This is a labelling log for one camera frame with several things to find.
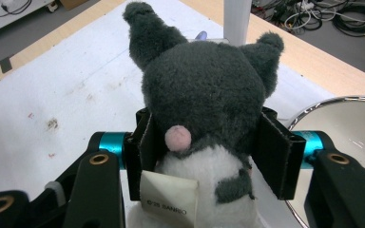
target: wheel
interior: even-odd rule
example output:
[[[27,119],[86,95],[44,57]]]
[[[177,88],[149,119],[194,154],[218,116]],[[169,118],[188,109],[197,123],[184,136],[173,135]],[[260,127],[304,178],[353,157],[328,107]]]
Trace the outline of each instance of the wheel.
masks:
[[[48,10],[49,12],[51,12],[51,13],[55,12],[57,9],[58,9],[58,4],[56,4],[56,2],[55,2],[55,1],[53,1],[53,2],[51,2],[51,3],[49,3],[49,4],[47,5],[47,10]]]

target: cable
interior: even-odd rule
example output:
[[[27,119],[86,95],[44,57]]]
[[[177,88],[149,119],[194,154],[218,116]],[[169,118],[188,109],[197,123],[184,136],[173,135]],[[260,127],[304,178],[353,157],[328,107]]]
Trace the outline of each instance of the cable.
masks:
[[[301,1],[301,3],[300,3],[300,5],[299,5],[299,10],[301,10],[301,7],[302,7],[302,5],[305,5],[305,2],[304,2],[304,0],[303,1]],[[284,26],[287,28],[287,29],[289,29],[289,30],[294,30],[294,29],[300,29],[300,28],[303,28],[303,27],[305,27],[310,21],[311,21],[311,13],[310,13],[310,11],[309,10],[305,10],[304,12],[298,12],[298,13],[295,13],[295,14],[293,14],[293,15],[291,15],[290,17],[288,17],[285,21],[284,21]],[[304,15],[306,15],[306,16],[308,16],[308,18],[307,18],[307,21],[306,22],[303,22],[302,20],[300,20],[300,18],[302,18]],[[296,18],[296,20],[295,20],[295,22],[293,23],[293,26],[291,27],[291,26],[288,26],[288,22],[292,19],[292,18],[294,18],[294,17],[297,17]],[[296,24],[298,23],[298,22],[302,22],[302,24],[300,24],[299,26],[297,26],[296,27]]]
[[[340,2],[340,3],[337,3],[337,4],[326,4],[326,3],[323,3],[323,4],[326,4],[326,5],[330,5],[330,6],[328,6],[328,7],[325,7],[325,6],[321,6],[321,5],[320,5],[322,2],[318,2],[318,1],[316,1],[316,0],[310,0],[310,1],[314,4],[314,6],[316,6],[316,7],[320,7],[320,8],[322,8],[322,9],[330,9],[330,8],[340,7],[340,6],[342,6],[342,5],[346,5],[346,4],[348,4],[348,2],[349,2],[349,0],[345,0],[345,1]]]
[[[300,22],[300,13],[301,13],[301,9],[302,9],[303,5],[306,5],[304,1],[305,1],[305,0],[302,0],[302,1],[300,2],[300,5],[298,6],[298,10],[296,9],[296,5],[293,5],[293,7],[294,7],[295,11],[299,13],[299,14],[298,14],[298,17],[296,18],[296,20],[295,20],[295,22],[293,23],[293,25],[298,25],[298,24],[299,24],[299,22]],[[307,22],[305,22],[305,24],[307,24],[307,23],[310,21],[310,19],[311,19],[311,15],[309,14],[308,21],[307,21]]]
[[[273,0],[264,6],[253,6],[251,12],[270,22],[274,16],[275,8],[279,5],[283,5],[286,1],[287,0]]]
[[[302,20],[302,17],[304,16],[304,14],[303,15],[300,15],[300,21],[302,22],[302,23],[305,23],[303,20]],[[316,18],[316,17],[311,17],[309,20],[308,20],[308,23],[306,23],[306,25],[303,27],[305,30],[317,30],[317,29],[319,29],[319,28],[321,28],[322,27],[322,20],[320,20],[320,19],[318,19],[318,18]]]
[[[365,4],[351,3],[339,10],[333,19],[333,25],[342,33],[353,37],[364,37],[365,20],[358,20],[344,13],[358,13],[365,16]]]
[[[328,4],[328,3],[323,3],[323,2],[320,2],[319,4],[325,4],[325,5],[328,5],[328,6],[332,6],[332,4]],[[334,11],[327,11],[329,8],[324,8],[323,10],[321,9],[313,9],[311,10],[311,13],[313,14],[314,17],[316,17],[317,19],[321,20],[321,21],[331,21],[332,19],[334,19],[335,15],[336,15],[336,8],[333,8]],[[323,15],[323,14],[333,14],[332,17],[330,18],[322,18],[322,17],[318,17],[315,15],[315,12],[319,12],[320,15]]]
[[[2,4],[1,8],[5,12],[5,14],[0,15],[0,17],[5,17],[5,16],[8,16],[8,15],[17,15],[17,14],[20,14],[20,13],[24,12],[29,7],[29,5],[31,4],[31,1],[32,0],[28,0],[23,6],[21,6],[20,8],[14,10],[14,11],[9,11],[8,7]]]

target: plush toy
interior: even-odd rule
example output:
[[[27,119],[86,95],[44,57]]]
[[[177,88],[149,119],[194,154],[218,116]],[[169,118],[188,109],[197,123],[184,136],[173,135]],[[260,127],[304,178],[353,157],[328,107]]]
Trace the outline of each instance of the plush toy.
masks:
[[[232,47],[189,43],[147,3],[127,5],[130,57],[144,73],[144,102],[169,152],[156,172],[200,183],[197,226],[263,227],[249,170],[263,103],[275,90],[283,42],[274,33]],[[130,227],[172,227],[140,205]]]

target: plush ear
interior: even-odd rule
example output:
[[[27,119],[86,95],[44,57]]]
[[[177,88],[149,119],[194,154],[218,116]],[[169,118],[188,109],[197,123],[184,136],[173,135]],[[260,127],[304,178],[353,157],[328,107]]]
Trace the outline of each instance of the plush ear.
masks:
[[[279,57],[283,41],[275,33],[263,34],[255,44],[241,46],[240,50],[256,70],[265,87],[265,97],[271,96],[278,82]]]
[[[129,3],[123,17],[130,25],[129,55],[143,71],[166,50],[187,42],[176,28],[167,26],[147,3]]]

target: fabric tag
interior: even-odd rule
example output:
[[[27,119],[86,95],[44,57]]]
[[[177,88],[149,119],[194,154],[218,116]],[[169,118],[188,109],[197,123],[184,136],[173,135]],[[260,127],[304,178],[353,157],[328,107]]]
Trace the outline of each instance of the fabric tag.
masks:
[[[199,182],[143,171],[141,204],[148,215],[173,227],[196,227]]]

